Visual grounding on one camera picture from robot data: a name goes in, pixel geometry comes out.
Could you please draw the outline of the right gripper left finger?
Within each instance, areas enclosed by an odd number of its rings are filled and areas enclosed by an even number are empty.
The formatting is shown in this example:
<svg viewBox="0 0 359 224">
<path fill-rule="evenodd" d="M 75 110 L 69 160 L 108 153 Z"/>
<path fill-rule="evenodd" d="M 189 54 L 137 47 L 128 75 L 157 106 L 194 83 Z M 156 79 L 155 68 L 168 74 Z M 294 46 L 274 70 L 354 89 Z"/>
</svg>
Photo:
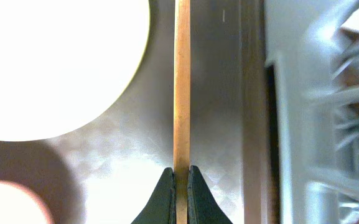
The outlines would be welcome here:
<svg viewBox="0 0 359 224">
<path fill-rule="evenodd" d="M 176 224 L 176 190 L 172 168 L 163 170 L 147 204 L 131 224 Z"/>
</svg>

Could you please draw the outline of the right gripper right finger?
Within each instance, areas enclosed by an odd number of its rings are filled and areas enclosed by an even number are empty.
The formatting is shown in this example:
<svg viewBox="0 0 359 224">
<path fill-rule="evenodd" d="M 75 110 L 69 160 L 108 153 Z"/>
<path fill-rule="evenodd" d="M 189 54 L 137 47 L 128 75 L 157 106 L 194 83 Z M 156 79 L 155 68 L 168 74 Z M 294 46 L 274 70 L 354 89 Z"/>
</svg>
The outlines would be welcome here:
<svg viewBox="0 0 359 224">
<path fill-rule="evenodd" d="M 188 224 L 232 224 L 218 206 L 197 166 L 190 166 L 187 193 Z"/>
</svg>

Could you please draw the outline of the wooden chopstick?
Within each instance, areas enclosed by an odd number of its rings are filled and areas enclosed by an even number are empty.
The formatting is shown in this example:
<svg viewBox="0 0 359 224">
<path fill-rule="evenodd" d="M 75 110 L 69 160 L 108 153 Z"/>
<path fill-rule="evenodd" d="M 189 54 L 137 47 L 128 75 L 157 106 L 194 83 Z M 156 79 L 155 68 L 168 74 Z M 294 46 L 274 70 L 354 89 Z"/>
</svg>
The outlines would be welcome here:
<svg viewBox="0 0 359 224">
<path fill-rule="evenodd" d="M 190 167 L 190 0 L 175 1 L 174 23 L 174 173 L 176 222 L 188 221 L 187 182 Z"/>
</svg>

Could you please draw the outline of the white bowl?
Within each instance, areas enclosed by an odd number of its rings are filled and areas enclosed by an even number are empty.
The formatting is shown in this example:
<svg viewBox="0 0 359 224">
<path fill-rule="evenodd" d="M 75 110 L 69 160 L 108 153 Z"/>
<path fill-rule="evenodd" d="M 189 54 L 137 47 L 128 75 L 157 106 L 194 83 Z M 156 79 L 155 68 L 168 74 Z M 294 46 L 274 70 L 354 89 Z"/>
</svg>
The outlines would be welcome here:
<svg viewBox="0 0 359 224">
<path fill-rule="evenodd" d="M 0 224 L 53 224 L 46 203 L 33 190 L 0 180 Z"/>
</svg>

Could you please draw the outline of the grey dishwasher rack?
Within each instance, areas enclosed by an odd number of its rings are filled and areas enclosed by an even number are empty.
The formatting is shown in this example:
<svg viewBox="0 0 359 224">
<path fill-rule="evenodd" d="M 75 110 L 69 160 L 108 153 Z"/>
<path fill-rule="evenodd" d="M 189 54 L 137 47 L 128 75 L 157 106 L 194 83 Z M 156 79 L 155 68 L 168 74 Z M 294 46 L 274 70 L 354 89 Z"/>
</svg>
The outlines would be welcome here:
<svg viewBox="0 0 359 224">
<path fill-rule="evenodd" d="M 359 0 L 266 1 L 283 223 L 359 223 Z"/>
</svg>

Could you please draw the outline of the yellow plate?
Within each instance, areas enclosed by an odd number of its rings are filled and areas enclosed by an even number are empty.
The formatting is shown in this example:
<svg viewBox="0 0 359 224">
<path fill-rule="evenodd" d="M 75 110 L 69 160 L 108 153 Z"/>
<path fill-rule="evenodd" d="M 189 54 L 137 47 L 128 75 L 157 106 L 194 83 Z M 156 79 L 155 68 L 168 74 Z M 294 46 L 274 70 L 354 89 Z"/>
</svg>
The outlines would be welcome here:
<svg viewBox="0 0 359 224">
<path fill-rule="evenodd" d="M 150 25 L 148 0 L 0 0 L 0 141 L 99 117 L 134 78 Z"/>
</svg>

